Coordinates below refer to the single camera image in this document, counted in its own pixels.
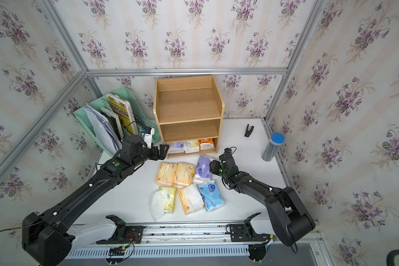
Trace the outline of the white purple tissue pack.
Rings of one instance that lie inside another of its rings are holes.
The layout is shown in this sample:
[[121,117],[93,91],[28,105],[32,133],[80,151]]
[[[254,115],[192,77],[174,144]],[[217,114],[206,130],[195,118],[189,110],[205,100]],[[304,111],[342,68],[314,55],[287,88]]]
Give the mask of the white purple tissue pack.
[[169,143],[168,154],[182,154],[185,153],[184,142]]

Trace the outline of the purple bear tissue pack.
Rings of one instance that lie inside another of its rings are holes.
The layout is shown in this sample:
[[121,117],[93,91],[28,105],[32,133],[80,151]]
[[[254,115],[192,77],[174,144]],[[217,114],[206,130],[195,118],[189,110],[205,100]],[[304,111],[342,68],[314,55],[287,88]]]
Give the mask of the purple bear tissue pack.
[[203,185],[211,181],[212,179],[212,174],[210,171],[211,162],[212,160],[209,157],[204,155],[199,156],[193,179],[194,184]]

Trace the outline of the white yellow tissue pack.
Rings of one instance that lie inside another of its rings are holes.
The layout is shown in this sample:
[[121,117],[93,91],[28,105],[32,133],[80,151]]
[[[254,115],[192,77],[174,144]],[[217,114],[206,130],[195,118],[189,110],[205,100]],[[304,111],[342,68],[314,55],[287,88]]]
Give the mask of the white yellow tissue pack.
[[184,141],[183,149],[187,154],[200,152],[200,143],[198,140]]

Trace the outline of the pale orange tissue pack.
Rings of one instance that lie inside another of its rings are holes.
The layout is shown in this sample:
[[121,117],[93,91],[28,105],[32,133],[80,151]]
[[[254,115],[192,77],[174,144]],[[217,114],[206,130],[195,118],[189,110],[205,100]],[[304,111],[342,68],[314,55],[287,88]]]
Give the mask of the pale orange tissue pack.
[[174,184],[176,176],[177,164],[163,162],[156,177],[156,184],[159,186],[171,187]]
[[192,164],[180,162],[177,164],[174,186],[184,188],[192,184],[195,175],[195,167]]

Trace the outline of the bright orange tissue pack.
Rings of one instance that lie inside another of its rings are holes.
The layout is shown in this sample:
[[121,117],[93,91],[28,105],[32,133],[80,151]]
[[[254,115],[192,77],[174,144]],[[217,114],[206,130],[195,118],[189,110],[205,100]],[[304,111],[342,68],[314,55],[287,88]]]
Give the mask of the bright orange tissue pack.
[[215,149],[215,140],[214,140],[214,138],[200,139],[198,142],[199,142],[200,150],[213,150],[213,149]]

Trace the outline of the light blue tissue pack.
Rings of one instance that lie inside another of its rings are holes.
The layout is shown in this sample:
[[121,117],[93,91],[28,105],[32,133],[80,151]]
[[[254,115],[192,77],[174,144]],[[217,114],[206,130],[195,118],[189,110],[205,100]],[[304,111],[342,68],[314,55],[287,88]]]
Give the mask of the light blue tissue pack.
[[198,190],[207,212],[213,212],[226,204],[215,180],[198,186]]

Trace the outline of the orange flower tissue pack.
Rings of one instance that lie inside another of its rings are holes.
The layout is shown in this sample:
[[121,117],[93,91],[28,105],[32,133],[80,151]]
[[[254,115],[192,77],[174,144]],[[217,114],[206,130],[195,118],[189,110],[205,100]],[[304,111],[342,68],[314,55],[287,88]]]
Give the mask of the orange flower tissue pack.
[[205,208],[202,195],[196,184],[179,189],[179,195],[186,216]]

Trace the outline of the yellow green tissue pack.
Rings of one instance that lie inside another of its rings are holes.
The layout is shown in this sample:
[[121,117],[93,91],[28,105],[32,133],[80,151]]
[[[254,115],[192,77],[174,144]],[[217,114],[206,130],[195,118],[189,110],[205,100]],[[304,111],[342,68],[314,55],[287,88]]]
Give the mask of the yellow green tissue pack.
[[150,213],[154,221],[165,214],[173,214],[176,202],[176,187],[161,186],[150,198]]

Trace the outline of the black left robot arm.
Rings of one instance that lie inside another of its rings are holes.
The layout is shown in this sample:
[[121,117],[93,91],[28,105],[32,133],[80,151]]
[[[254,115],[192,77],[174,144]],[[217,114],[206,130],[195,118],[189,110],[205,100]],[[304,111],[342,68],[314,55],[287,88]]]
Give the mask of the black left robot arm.
[[80,188],[40,215],[31,213],[22,223],[22,248],[42,266],[57,266],[67,255],[99,240],[124,236],[125,222],[110,215],[74,232],[73,223],[99,198],[121,184],[148,160],[164,160],[169,146],[147,146],[143,137],[131,135],[122,148],[103,163]]

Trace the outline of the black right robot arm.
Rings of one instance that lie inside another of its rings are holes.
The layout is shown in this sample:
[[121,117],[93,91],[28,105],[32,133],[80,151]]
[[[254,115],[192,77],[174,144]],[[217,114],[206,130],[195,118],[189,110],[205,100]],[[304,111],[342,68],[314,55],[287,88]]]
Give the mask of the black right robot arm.
[[249,173],[240,171],[231,149],[225,149],[225,153],[209,166],[210,172],[222,177],[222,182],[228,189],[248,195],[266,207],[272,234],[284,245],[292,246],[315,230],[312,216],[293,188],[270,186],[256,180]]

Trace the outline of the wooden three-tier shelf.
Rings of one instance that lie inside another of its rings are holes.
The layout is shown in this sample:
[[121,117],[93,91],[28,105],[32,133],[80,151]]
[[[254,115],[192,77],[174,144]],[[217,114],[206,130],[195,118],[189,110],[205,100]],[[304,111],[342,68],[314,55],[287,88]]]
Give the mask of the wooden three-tier shelf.
[[212,139],[217,153],[225,102],[214,75],[155,81],[154,116],[163,144]]

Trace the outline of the blue capped striped cylinder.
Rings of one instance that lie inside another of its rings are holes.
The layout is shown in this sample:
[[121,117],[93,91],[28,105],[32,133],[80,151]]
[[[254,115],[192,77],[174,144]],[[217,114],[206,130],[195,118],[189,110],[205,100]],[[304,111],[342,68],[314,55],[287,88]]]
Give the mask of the blue capped striped cylinder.
[[273,133],[269,139],[269,142],[262,154],[262,160],[270,162],[276,155],[279,147],[284,144],[285,136],[281,133]]

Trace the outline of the yellow cover book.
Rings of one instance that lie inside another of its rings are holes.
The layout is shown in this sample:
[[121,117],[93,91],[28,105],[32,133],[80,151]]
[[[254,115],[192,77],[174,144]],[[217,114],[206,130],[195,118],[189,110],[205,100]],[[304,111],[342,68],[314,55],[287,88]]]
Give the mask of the yellow cover book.
[[130,102],[113,93],[107,94],[106,97],[111,110],[119,117],[123,132],[137,135],[139,131]]

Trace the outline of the white papers in organizer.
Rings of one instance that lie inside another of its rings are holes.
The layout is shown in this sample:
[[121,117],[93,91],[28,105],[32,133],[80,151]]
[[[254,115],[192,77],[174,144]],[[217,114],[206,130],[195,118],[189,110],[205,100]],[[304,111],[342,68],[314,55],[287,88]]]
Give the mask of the white papers in organizer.
[[93,127],[97,140],[105,147],[111,156],[115,155],[122,148],[114,129],[108,119],[90,105],[86,104],[84,110]]

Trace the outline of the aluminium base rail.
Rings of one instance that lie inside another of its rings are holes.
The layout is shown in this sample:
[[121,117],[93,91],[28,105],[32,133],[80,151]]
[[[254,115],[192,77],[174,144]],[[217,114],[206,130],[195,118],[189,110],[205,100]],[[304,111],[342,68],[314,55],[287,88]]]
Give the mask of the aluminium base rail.
[[261,262],[282,246],[275,235],[248,235],[243,222],[128,223],[124,240],[96,240],[71,251],[66,259],[196,258],[245,256]]

